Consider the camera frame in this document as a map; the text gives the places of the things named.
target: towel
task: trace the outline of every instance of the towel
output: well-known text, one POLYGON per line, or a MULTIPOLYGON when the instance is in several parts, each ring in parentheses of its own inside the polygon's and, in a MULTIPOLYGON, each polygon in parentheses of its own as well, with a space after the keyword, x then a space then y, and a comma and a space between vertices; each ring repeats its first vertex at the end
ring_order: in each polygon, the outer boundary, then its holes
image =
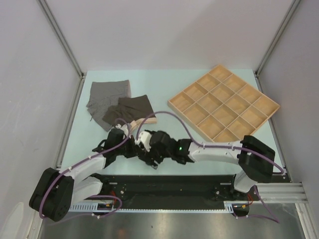
MULTIPOLYGON (((103 117, 103 121, 115 126, 116 118, 123 118, 131 125, 131 131, 136 129, 142 121, 151 113, 154 113, 147 95, 135 98, 119 98, 117 106, 110 106, 103 117)), ((157 119, 152 116, 145 123, 156 123, 157 119)))
POLYGON ((112 128, 112 124, 102 120, 110 106, 116 106, 120 97, 130 97, 130 81, 92 82, 90 99, 86 107, 92 119, 105 131, 112 128))

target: purple cable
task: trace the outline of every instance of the purple cable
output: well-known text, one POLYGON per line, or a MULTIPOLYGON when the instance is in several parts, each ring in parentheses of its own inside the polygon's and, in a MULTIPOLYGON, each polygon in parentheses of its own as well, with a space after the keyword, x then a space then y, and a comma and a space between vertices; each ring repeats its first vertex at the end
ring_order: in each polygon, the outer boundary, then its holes
POLYGON ((50 226, 54 226, 54 225, 57 225, 57 224, 60 224, 60 223, 64 223, 66 221, 69 221, 71 219, 74 219, 74 218, 78 218, 78 217, 81 217, 81 216, 94 216, 94 217, 97 217, 97 218, 106 218, 106 217, 109 217, 110 215, 114 214, 117 210, 119 210, 121 207, 122 207, 122 200, 116 196, 112 196, 112 195, 94 195, 94 196, 91 196, 90 198, 113 198, 113 199, 116 199, 120 202, 120 205, 114 209, 113 211, 105 214, 105 215, 100 215, 98 217, 98 215, 93 215, 92 213, 81 213, 81 214, 78 214, 78 215, 75 215, 73 217, 70 217, 70 218, 67 218, 67 219, 64 219, 64 220, 61 220, 61 221, 58 221, 56 223, 52 223, 50 224, 50 226))
POLYGON ((195 144, 196 144, 197 146, 199 146, 199 147, 206 147, 206 148, 227 148, 227 149, 238 149, 238 150, 246 151, 246 152, 248 152, 248 153, 252 153, 252 154, 254 154, 254 155, 258 156, 258 157, 261 157, 262 159, 264 159, 264 160, 266 160, 267 162, 271 163, 272 165, 274 165, 276 168, 278 168, 278 169, 280 170, 280 173, 281 173, 281 174, 284 174, 284 173, 285 173, 284 170, 283 170, 277 163, 273 162, 273 161, 270 160, 269 158, 263 156, 262 154, 260 154, 260 153, 258 153, 258 152, 255 152, 255 151, 253 151, 253 150, 251 150, 251 149, 242 148, 242 147, 236 147, 236 146, 235 146, 235 147, 232 147, 232 146, 228 146, 228 145, 205 145, 205 146, 204 146, 203 144, 197 142, 197 141, 193 138, 193 136, 190 134, 188 128, 186 127, 185 123, 184 123, 178 116, 176 116, 175 114, 173 114, 173 113, 171 113, 171 112, 168 112, 168 111, 157 111, 157 112, 154 112, 154 113, 149 114, 149 115, 142 121, 142 123, 140 124, 140 126, 139 126, 139 128, 138 128, 138 131, 137 131, 137 133, 136 133, 136 139, 139 138, 139 134, 140 134, 140 130, 141 130, 141 128, 142 128, 142 125, 146 122, 146 120, 147 120, 149 117, 154 116, 154 115, 156 115, 156 114, 169 114, 169 115, 171 115, 171 116, 174 116, 176 119, 178 119, 178 121, 183 125, 184 129, 186 130, 186 132, 187 132, 189 138, 191 139, 191 141, 192 141, 193 143, 195 143, 195 144))
POLYGON ((275 214, 273 214, 273 212, 270 210, 270 208, 265 204, 264 200, 261 199, 256 185, 254 185, 254 190, 255 190, 256 195, 259 198, 260 202, 263 204, 263 206, 266 208, 266 210, 269 212, 269 214, 273 218, 270 218, 270 217, 267 217, 267 216, 263 216, 263 215, 247 215, 247 216, 243 216, 243 217, 238 217, 235 213, 233 213, 233 215, 236 217, 236 219, 237 218, 240 218, 240 219, 242 219, 242 218, 264 218, 264 219, 268 219, 268 220, 271 220, 271 221, 279 224, 280 223, 279 219, 275 216, 275 214))
MULTIPOLYGON (((100 155, 102 155, 102 154, 104 154, 104 153, 108 153, 108 152, 110 152, 110 151, 112 151, 112 150, 114 150, 114 149, 120 147, 121 145, 123 145, 123 144, 130 138, 130 133, 131 133, 131 131, 130 131, 129 124, 128 124, 124 119, 121 119, 121 118, 118 118, 118 119, 116 119, 115 121, 118 121, 118 120, 124 122, 124 123, 126 124, 126 126, 128 127, 128 131, 129 131, 128 136, 127 136, 121 143, 119 143, 118 145, 116 145, 116 146, 114 146, 114 147, 112 147, 112 148, 109 148, 109 149, 107 149, 107 150, 105 150, 105 151, 103 151, 103 152, 94 154, 94 155, 92 155, 91 157, 87 157, 87 158, 83 159, 82 161, 80 161, 80 162, 74 164, 74 165, 71 167, 71 169, 78 167, 78 166, 81 165, 82 163, 85 163, 85 162, 89 161, 89 160, 92 159, 92 158, 96 158, 96 157, 98 157, 98 156, 100 156, 100 155)), ((70 169, 66 169, 66 170, 64 170, 62 173, 60 173, 60 174, 54 179, 54 181, 51 183, 51 185, 49 186, 49 188, 46 190, 46 192, 45 192, 45 194, 44 194, 44 196, 43 196, 43 199, 42 199, 42 201, 41 201, 40 208, 39 208, 40 218, 42 218, 42 219, 46 218, 46 216, 44 216, 44 215, 42 214, 42 210, 43 210, 44 202, 46 201, 46 199, 47 199, 47 197, 48 197, 50 191, 52 190, 52 188, 54 187, 54 185, 59 181, 59 179, 60 179, 64 174, 66 174, 66 173, 69 172, 69 171, 71 171, 71 170, 70 170, 70 169)))

